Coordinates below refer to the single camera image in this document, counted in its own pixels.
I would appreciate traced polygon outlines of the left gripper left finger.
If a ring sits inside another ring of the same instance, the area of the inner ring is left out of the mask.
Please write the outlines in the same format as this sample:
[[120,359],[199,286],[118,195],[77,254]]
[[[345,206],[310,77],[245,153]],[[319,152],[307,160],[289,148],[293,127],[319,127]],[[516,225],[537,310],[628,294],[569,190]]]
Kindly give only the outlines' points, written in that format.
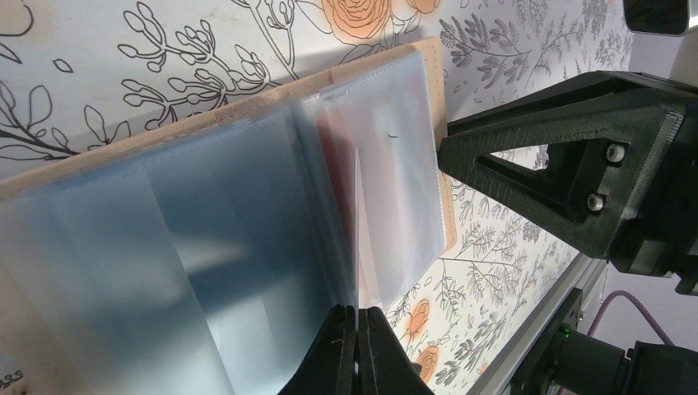
[[355,372],[356,312],[333,306],[298,370],[281,394],[351,394]]

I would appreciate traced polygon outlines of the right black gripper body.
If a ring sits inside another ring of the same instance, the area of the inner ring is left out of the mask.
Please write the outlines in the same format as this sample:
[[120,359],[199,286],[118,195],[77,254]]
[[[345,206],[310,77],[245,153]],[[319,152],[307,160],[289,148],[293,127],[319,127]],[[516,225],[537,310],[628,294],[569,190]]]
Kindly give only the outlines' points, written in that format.
[[697,117],[687,115],[655,172],[638,216],[621,228],[612,265],[627,274],[679,276],[675,291],[697,295]]

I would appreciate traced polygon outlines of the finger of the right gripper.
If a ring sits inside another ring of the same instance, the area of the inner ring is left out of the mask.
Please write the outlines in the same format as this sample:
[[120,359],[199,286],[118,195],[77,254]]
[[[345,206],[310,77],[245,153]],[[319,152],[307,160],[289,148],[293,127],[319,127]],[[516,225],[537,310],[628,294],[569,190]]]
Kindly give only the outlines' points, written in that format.
[[594,258],[609,258],[687,115],[693,85],[586,72],[453,121],[440,169]]

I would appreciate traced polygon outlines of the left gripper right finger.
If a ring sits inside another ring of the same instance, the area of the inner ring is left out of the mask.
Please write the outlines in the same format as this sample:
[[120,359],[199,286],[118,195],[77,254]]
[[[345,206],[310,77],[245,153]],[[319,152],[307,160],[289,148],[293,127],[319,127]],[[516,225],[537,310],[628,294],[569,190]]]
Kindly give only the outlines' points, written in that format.
[[383,311],[360,309],[356,334],[356,392],[358,394],[431,394]]

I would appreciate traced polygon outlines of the beige card holder wallet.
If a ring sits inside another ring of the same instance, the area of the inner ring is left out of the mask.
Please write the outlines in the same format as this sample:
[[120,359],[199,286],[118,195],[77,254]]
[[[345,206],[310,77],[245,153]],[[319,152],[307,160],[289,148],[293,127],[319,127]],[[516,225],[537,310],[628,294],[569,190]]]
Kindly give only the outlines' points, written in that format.
[[361,309],[454,242],[443,50],[398,46],[1,183],[18,393],[277,394],[355,282],[316,118],[360,161]]

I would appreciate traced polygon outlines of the black card bottom pair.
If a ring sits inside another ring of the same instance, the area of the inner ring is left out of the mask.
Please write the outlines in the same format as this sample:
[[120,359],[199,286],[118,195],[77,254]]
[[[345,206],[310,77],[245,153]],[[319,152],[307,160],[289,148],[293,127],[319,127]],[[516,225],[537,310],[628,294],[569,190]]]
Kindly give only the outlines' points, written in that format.
[[355,268],[355,332],[359,332],[360,326],[360,311],[361,311],[361,253],[360,253],[360,161],[359,151],[354,149],[353,161],[353,207],[352,207],[352,224],[353,224],[353,262]]

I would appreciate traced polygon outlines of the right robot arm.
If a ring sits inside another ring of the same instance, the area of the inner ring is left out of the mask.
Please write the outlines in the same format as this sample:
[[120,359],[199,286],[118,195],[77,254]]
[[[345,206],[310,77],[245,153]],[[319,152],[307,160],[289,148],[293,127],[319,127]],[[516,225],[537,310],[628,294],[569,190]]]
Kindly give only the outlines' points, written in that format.
[[[590,258],[697,293],[697,89],[586,72],[448,126],[440,169]],[[576,331],[573,290],[514,374],[514,394],[694,394],[697,354]]]

